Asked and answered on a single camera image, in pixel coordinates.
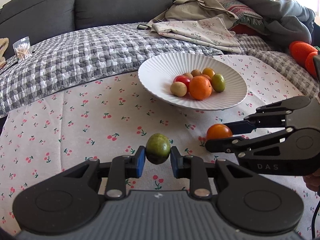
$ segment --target black cable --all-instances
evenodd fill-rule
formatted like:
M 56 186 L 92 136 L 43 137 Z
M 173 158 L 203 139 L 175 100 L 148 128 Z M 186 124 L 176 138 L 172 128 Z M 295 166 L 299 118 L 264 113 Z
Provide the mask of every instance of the black cable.
M 313 217 L 312 217 L 312 221 L 311 221 L 312 239 L 316 238 L 315 222 L 316 222 L 316 217 L 317 217 L 318 212 L 319 212 L 319 208 L 320 208 L 320 200 L 319 200 L 318 205 L 317 205 L 317 207 L 315 209 L 315 212 L 313 213 Z

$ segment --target hand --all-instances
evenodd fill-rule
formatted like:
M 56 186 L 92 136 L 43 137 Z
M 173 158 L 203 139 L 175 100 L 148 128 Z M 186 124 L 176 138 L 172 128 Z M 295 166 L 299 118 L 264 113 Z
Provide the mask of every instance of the hand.
M 303 181 L 306 183 L 308 189 L 318 192 L 320 186 L 320 169 L 311 175 L 303 176 Z

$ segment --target plate rim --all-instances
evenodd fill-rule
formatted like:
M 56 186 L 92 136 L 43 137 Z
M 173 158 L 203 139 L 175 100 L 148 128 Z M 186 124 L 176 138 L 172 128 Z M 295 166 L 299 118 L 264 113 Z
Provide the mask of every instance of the plate rim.
M 219 63 L 222 63 L 222 64 L 226 65 L 227 67 L 229 67 L 229 68 L 231 68 L 232 70 L 234 70 L 234 71 L 241 77 L 241 79 L 244 81 L 244 83 L 245 83 L 245 85 L 246 85 L 246 93 L 245 93 L 244 98 L 243 98 L 240 102 L 238 102 L 238 103 L 236 103 L 236 104 L 233 104 L 233 105 L 231 105 L 231 106 L 229 106 L 229 107 L 226 107 L 226 108 L 208 109 L 208 108 L 198 108 L 198 107 L 194 107 L 194 106 L 182 106 L 182 105 L 179 105 L 179 104 L 177 104 L 177 103 L 170 102 L 169 100 L 164 99 L 164 98 L 162 98 L 162 97 L 154 94 L 154 93 L 153 93 L 152 91 L 150 91 L 150 90 L 145 86 L 145 84 L 142 82 L 141 76 L 140 76 L 140 69 L 141 69 L 141 67 L 143 66 L 143 64 L 144 64 L 146 61 L 148 61 L 149 59 L 152 59 L 152 58 L 155 58 L 155 57 L 159 57 L 159 56 L 163 56 L 164 54 L 188 54 L 188 55 L 195 55 L 196 57 L 207 57 L 207 58 L 210 58 L 211 60 L 218 61 Z M 227 65 L 227 64 L 225 64 L 225 63 L 223 63 L 223 62 L 221 62 L 221 61 L 219 61 L 219 60 L 216 60 L 215 58 L 208 57 L 208 56 L 204 56 L 204 55 L 199 55 L 199 54 L 193 54 L 193 53 L 181 53 L 181 52 L 176 52 L 176 53 L 161 53 L 161 54 L 159 54 L 159 55 L 150 57 L 150 58 L 148 58 L 147 60 L 145 60 L 145 61 L 140 65 L 140 67 L 138 68 L 138 78 L 139 78 L 140 83 L 143 85 L 143 87 L 144 87 L 150 94 L 152 94 L 153 96 L 161 99 L 162 101 L 165 101 L 165 102 L 169 103 L 170 105 L 174 105 L 174 106 L 178 106 L 178 107 L 182 107 L 182 108 L 186 108 L 186 109 L 201 110 L 201 111 L 219 111 L 219 110 L 224 110 L 224 109 L 230 109 L 230 108 L 233 108 L 233 107 L 239 105 L 240 103 L 242 103 L 242 102 L 246 99 L 246 97 L 247 97 L 247 95 L 248 95 L 248 86 L 247 86 L 247 83 L 245 82 L 244 78 L 243 78 L 234 68 L 230 67 L 229 65 Z

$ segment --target red tomato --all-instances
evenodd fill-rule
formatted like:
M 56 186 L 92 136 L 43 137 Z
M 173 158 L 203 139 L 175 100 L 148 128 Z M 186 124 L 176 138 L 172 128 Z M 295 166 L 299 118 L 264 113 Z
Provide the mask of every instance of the red tomato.
M 186 76 L 177 76 L 175 77 L 175 79 L 173 80 L 173 82 L 182 82 L 187 86 L 187 90 L 189 92 L 189 83 L 190 83 L 190 79 Z

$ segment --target cherry print tablecloth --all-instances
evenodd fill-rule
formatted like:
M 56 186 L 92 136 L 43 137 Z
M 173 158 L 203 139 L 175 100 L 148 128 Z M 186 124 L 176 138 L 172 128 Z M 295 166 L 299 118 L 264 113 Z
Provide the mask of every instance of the cherry print tablecloth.
M 234 155 L 211 154 L 204 136 L 214 123 L 239 121 L 258 106 L 301 95 L 283 76 L 254 57 L 215 56 L 245 79 L 248 96 L 231 109 L 203 112 L 171 106 L 148 93 L 137 72 L 112 76 L 43 98 L 10 112 L 0 136 L 0 220 L 11 234 L 19 232 L 12 201 L 27 187 L 90 158 L 109 162 L 134 154 L 149 136 L 162 133 L 182 154 L 215 162 L 218 157 L 236 161 Z M 256 137 L 275 129 L 260 129 Z M 268 176 L 297 191 L 305 212 L 297 230 L 311 238 L 311 218 L 319 200 L 301 177 Z M 213 180 L 210 180 L 215 192 Z M 187 189 L 187 179 L 173 177 L 170 160 L 161 165 L 146 162 L 141 179 L 128 179 L 127 189 Z

